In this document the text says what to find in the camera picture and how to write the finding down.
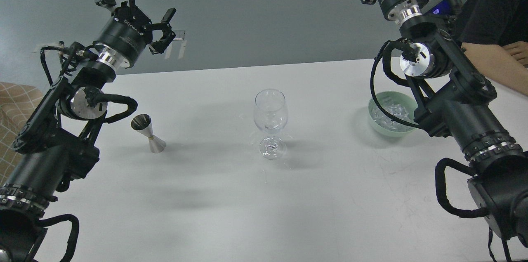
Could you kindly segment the person forearm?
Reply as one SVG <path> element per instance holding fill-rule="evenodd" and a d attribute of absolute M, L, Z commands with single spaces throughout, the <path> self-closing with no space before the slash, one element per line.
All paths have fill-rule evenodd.
<path fill-rule="evenodd" d="M 528 71 L 502 46 L 462 43 L 464 54 L 481 74 L 524 96 L 528 95 Z"/>

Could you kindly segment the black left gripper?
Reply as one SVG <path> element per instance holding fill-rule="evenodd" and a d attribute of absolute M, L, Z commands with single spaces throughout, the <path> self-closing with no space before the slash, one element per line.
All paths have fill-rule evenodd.
<path fill-rule="evenodd" d="M 96 49 L 99 51 L 104 45 L 119 52 L 129 68 L 135 65 L 147 44 L 152 54 L 163 54 L 176 37 L 170 25 L 177 12 L 175 8 L 168 9 L 161 22 L 153 24 L 136 6 L 135 0 L 126 0 L 120 5 L 117 0 L 95 0 L 95 4 L 114 11 L 113 17 L 94 41 Z M 161 38 L 154 41 L 153 31 L 161 31 Z"/>

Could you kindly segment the person hand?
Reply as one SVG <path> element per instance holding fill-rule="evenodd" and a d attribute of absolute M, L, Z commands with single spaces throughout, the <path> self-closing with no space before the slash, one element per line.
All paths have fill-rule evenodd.
<path fill-rule="evenodd" d="M 528 66 L 528 42 L 517 41 L 511 44 L 502 46 L 502 48 L 516 59 L 525 68 Z"/>

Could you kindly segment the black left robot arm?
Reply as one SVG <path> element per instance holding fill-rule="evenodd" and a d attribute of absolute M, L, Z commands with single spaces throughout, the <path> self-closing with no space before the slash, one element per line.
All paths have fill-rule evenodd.
<path fill-rule="evenodd" d="M 107 94 L 104 85 L 113 82 L 119 68 L 131 68 L 145 48 L 163 54 L 177 38 L 170 21 L 170 8 L 159 23 L 153 23 L 135 0 L 95 0 L 111 12 L 111 19 L 98 38 L 84 46 L 43 46 L 41 64 L 49 75 L 46 51 L 57 51 L 58 78 L 19 131 L 11 148 L 21 162 L 1 186 L 1 260 L 33 262 L 49 227 L 71 223 L 63 262 L 72 260 L 80 223 L 64 214 L 45 219 L 55 192 L 84 179 L 99 161 L 95 142 L 104 124 L 132 115 L 138 103 L 130 97 Z"/>

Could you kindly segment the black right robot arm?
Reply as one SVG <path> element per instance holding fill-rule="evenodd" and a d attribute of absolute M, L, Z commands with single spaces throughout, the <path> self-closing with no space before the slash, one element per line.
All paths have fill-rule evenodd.
<path fill-rule="evenodd" d="M 452 136 L 468 165 L 441 159 L 434 170 L 437 201 L 452 215 L 482 217 L 488 239 L 517 237 L 527 246 L 527 153 L 490 111 L 496 89 L 451 38 L 461 0 L 443 0 L 424 12 L 429 0 L 360 0 L 379 3 L 383 16 L 398 24 L 401 38 L 381 47 L 371 71 L 375 105 L 392 120 L 423 129 L 432 137 Z M 388 113 L 377 100 L 378 63 L 394 83 L 409 87 L 417 108 L 413 122 Z"/>

